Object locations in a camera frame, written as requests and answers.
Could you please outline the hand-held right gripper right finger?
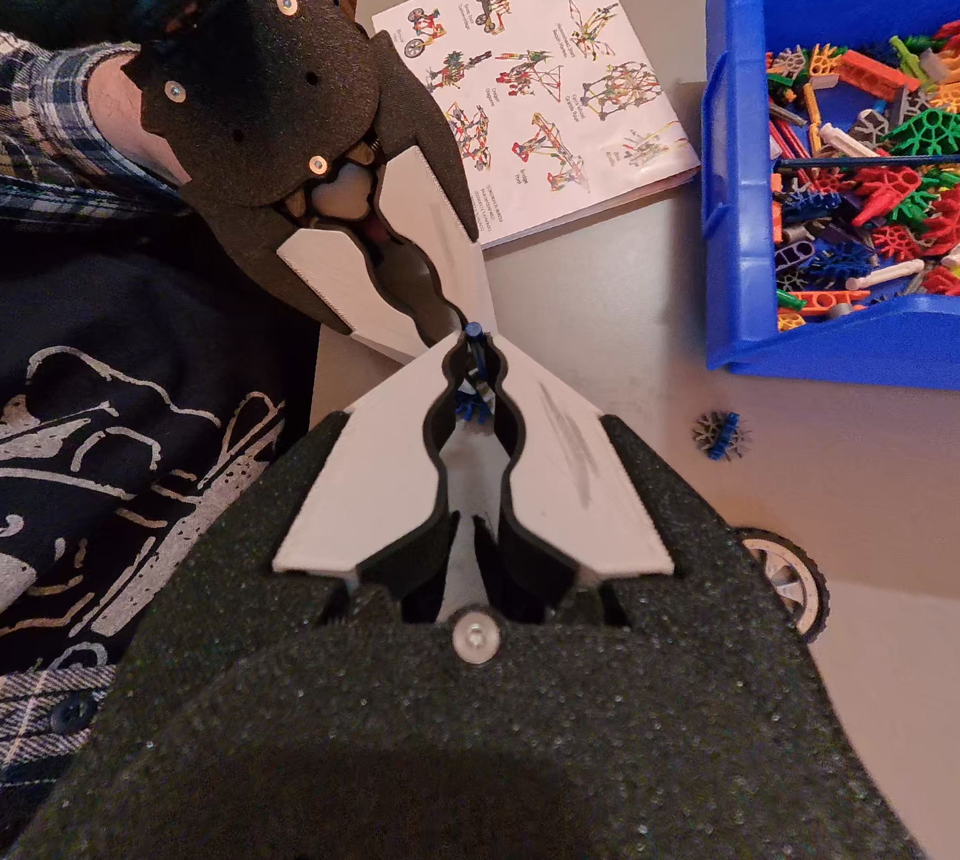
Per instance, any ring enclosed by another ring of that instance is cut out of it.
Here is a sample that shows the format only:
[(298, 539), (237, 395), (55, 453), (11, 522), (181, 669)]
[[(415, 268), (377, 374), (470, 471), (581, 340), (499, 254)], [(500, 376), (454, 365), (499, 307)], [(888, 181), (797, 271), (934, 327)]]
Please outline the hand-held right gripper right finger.
[(486, 334), (493, 430), (507, 462), (495, 529), (474, 517), (491, 611), (518, 624), (630, 624), (615, 582), (670, 577), (673, 559), (602, 410)]

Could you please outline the person's black printed shirt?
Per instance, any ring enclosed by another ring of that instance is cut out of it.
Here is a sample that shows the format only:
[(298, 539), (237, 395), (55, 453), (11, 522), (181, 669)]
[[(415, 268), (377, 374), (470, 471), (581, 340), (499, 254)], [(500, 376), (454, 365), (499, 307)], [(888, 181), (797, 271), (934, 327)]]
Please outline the person's black printed shirt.
[(318, 323), (191, 221), (2, 235), (2, 674), (118, 662), (306, 432)]

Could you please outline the pile of colourful construction pieces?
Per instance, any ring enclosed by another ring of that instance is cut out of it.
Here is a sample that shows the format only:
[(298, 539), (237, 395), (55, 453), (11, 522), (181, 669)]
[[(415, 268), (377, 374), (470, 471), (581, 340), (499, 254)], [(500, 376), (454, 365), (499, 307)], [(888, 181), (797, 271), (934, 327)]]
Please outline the pile of colourful construction pieces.
[(767, 52), (776, 326), (959, 296), (959, 23)]

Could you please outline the grey toy wheel black tyre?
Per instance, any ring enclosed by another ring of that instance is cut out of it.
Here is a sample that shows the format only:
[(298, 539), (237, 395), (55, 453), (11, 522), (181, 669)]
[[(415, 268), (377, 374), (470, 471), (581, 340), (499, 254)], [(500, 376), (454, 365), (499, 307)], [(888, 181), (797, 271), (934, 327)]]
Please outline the grey toy wheel black tyre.
[(737, 528), (742, 546), (759, 564), (803, 641), (810, 645), (825, 630), (831, 596), (818, 564), (793, 541), (769, 530)]

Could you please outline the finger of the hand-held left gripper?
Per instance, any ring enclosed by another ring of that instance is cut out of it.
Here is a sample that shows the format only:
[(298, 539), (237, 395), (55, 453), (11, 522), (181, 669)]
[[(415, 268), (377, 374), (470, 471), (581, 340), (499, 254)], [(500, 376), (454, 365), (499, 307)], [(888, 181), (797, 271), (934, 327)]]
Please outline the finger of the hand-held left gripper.
[(378, 282), (426, 346), (469, 323), (498, 328), (483, 250), (418, 146), (378, 169), (377, 218), (389, 235)]
[(409, 363), (445, 338), (445, 302), (426, 262), (410, 245), (389, 242), (375, 263), (345, 228), (295, 232), (277, 256), (346, 325), (358, 343)]

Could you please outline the dark blue construction rod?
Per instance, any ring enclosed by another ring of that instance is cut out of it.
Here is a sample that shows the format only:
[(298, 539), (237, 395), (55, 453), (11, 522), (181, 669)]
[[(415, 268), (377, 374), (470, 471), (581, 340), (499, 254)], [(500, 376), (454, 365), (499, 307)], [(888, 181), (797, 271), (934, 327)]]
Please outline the dark blue construction rod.
[(485, 398), (490, 390), (486, 334), (478, 321), (469, 322), (463, 334), (468, 349), (466, 381), (473, 387), (478, 397)]

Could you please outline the blue plastic parts bin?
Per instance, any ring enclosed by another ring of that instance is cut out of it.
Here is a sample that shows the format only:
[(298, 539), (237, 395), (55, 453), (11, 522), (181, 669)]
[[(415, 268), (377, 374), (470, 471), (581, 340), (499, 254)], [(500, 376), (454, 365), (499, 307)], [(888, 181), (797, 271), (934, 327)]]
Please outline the blue plastic parts bin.
[(958, 390), (958, 298), (913, 294), (779, 332), (765, 54), (857, 47), (958, 19), (958, 0), (706, 0), (702, 239), (707, 366)]

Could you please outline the person's left forearm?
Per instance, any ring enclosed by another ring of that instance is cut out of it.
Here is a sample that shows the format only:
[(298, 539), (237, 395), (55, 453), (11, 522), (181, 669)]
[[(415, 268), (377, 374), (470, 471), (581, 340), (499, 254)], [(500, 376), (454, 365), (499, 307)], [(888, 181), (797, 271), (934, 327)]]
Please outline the person's left forearm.
[(46, 50), (1, 33), (1, 221), (4, 232), (92, 234), (190, 210), (173, 186), (113, 146), (95, 124), (90, 82), (128, 44)]

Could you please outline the person's left hand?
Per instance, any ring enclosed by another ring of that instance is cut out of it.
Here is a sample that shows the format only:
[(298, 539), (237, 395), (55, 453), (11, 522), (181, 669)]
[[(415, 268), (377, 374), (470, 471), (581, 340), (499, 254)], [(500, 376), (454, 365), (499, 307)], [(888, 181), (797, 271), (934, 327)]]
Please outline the person's left hand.
[(142, 95), (124, 67), (134, 57), (124, 50), (103, 60), (87, 83), (87, 104), (104, 140), (127, 160), (147, 172), (182, 187), (190, 176), (162, 136), (141, 123)]

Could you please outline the printed instruction booklet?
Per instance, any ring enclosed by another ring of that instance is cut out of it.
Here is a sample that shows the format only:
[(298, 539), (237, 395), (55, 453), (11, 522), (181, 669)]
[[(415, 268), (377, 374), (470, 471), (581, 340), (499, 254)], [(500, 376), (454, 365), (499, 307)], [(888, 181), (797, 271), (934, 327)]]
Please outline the printed instruction booklet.
[(619, 0), (409, 0), (371, 20), (450, 129), (485, 249), (700, 168)]

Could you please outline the person's plaid flannel shirt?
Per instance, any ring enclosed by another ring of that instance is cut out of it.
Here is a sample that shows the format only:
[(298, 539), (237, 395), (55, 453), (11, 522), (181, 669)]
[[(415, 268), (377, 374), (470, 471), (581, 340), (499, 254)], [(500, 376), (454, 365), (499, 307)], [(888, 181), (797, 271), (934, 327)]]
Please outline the person's plaid flannel shirt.
[(1, 678), (1, 788), (55, 783), (84, 746), (115, 677), (114, 665), (72, 665)]

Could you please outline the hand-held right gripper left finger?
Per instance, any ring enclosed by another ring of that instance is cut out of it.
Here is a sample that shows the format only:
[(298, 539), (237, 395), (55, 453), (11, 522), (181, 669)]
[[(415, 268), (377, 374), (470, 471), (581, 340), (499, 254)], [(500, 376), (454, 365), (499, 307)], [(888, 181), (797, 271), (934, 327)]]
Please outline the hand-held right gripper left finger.
[(407, 623), (438, 622), (464, 520), (441, 452), (466, 365), (466, 336), (448, 334), (343, 411), (274, 573), (383, 588)]

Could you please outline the small blue grey connector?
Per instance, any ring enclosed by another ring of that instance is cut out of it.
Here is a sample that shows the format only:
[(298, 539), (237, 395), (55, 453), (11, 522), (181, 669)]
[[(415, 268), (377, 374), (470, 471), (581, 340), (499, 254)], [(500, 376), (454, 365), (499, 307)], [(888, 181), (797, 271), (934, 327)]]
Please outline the small blue grey connector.
[(751, 437), (741, 416), (733, 410), (711, 410), (693, 424), (691, 437), (702, 455), (714, 462), (742, 459), (750, 450)]

